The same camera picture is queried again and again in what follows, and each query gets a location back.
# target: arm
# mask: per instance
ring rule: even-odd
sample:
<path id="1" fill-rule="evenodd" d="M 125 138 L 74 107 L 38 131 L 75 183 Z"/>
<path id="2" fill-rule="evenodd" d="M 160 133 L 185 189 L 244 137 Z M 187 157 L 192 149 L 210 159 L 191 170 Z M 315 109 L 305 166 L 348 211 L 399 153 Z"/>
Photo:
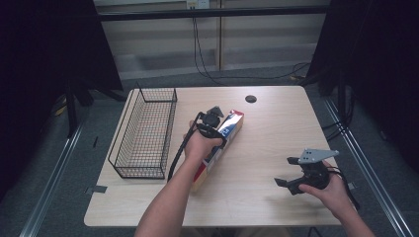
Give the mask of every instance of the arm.
<path id="1" fill-rule="evenodd" d="M 352 207 L 343 181 L 338 175 L 330 174 L 330 183 L 324 190 L 319 190 L 308 185 L 299 185 L 299 189 L 319 198 L 342 223 L 349 237 L 375 236 L 358 212 Z"/>
<path id="2" fill-rule="evenodd" d="M 190 188 L 204 158 L 221 139 L 204 138 L 195 131 L 185 148 L 185 161 L 142 215 L 134 236 L 179 235 Z"/>

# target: person's right hand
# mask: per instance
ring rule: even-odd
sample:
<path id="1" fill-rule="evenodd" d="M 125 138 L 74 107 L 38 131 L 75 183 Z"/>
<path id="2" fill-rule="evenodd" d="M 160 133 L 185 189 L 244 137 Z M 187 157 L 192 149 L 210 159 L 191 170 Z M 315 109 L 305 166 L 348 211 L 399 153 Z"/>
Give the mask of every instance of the person's right hand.
<path id="1" fill-rule="evenodd" d="M 186 159 L 196 159 L 199 164 L 201 164 L 203 159 L 207 158 L 215 146 L 221 145 L 222 140 L 221 138 L 206 138 L 196 129 L 196 127 L 193 127 L 194 134 L 191 136 L 185 147 L 185 156 Z"/>
<path id="2" fill-rule="evenodd" d="M 326 167 L 331 167 L 326 161 L 323 161 L 323 163 Z M 323 190 L 305 184 L 299 185 L 298 188 L 319 198 L 332 211 L 332 214 L 339 219 L 343 213 L 354 209 L 346 193 L 343 180 L 336 174 L 330 174 L 329 179 L 329 185 Z"/>

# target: wrist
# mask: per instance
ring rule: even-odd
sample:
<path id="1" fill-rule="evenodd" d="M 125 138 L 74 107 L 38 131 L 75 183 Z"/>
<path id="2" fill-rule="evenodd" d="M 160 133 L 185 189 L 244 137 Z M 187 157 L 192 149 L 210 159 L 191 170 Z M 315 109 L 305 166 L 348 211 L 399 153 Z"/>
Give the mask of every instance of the wrist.
<path id="1" fill-rule="evenodd" d="M 355 218 L 360 217 L 358 212 L 354 210 L 351 206 L 340 209 L 339 211 L 334 211 L 333 215 L 342 223 L 348 222 L 348 221 L 354 220 Z"/>
<path id="2" fill-rule="evenodd" d="M 187 160 L 196 160 L 202 162 L 204 159 L 208 157 L 208 154 L 206 154 L 206 152 L 203 150 L 197 149 L 189 151 L 185 154 L 185 156 Z"/>
<path id="3" fill-rule="evenodd" d="M 189 166 L 191 169 L 194 169 L 194 171 L 197 171 L 203 163 L 203 159 L 204 158 L 200 158 L 200 156 L 188 155 L 185 157 L 184 164 Z"/>

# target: wooden table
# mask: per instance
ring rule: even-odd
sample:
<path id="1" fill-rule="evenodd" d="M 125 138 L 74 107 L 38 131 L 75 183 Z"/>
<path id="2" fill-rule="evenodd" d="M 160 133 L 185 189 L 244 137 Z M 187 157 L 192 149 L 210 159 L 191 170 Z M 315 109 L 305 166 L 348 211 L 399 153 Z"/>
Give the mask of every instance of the wooden table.
<path id="1" fill-rule="evenodd" d="M 177 88 L 178 103 L 171 136 L 167 172 L 198 112 L 220 106 L 245 114 L 244 123 L 195 194 L 190 194 L 184 226 L 304 226 L 339 225 L 315 197 L 292 196 L 275 177 L 302 176 L 288 157 L 303 148 L 329 149 L 305 91 L 297 86 Z M 256 103 L 245 97 L 253 95 Z M 336 165 L 334 158 L 328 162 Z M 166 181 L 122 179 L 105 160 L 98 186 L 85 215 L 88 226 L 136 226 Z"/>

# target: gray carpet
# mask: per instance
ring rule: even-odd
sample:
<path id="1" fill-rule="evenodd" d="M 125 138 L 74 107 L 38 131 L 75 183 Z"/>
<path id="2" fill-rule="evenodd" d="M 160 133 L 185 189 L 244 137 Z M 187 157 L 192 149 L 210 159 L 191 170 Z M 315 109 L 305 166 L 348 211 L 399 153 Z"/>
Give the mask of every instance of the gray carpet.
<path id="1" fill-rule="evenodd" d="M 143 78 L 123 81 L 126 94 L 136 84 L 140 87 L 204 87 L 204 86 L 268 86 L 294 85 L 289 76 L 275 77 L 293 70 L 292 67 L 246 69 L 214 73 L 214 76 L 235 76 L 217 79 L 216 82 L 196 73 L 159 78 Z M 306 87 L 306 92 L 322 126 L 333 123 L 316 85 Z M 91 196 L 85 194 L 88 187 L 96 185 L 102 165 L 124 107 L 100 93 L 92 92 L 96 98 L 90 108 L 78 107 L 78 115 L 86 116 L 78 143 L 61 177 L 58 189 L 53 194 L 49 209 L 44 217 L 38 236 L 132 236 L 134 228 L 90 228 L 84 225 L 84 213 Z M 367 157 L 370 159 L 380 180 L 406 218 L 409 227 L 419 234 L 419 175 L 402 160 L 397 148 L 379 136 L 379 127 L 359 104 L 355 105 L 350 125 Z M 335 128 L 325 130 L 325 136 Z M 51 117 L 45 125 L 37 154 L 32 159 L 18 184 L 6 194 L 0 204 L 0 236 L 18 236 L 55 166 L 64 146 L 68 132 L 66 113 Z M 339 167 L 349 182 L 357 186 L 353 194 L 361 205 L 360 215 L 377 236 L 397 236 L 391 223 L 379 205 L 372 189 L 355 162 L 351 151 L 342 137 L 329 142 L 332 149 L 340 151 L 336 157 Z M 322 236 L 346 236 L 341 227 L 317 226 Z M 293 236 L 306 236 L 307 227 L 292 228 Z"/>

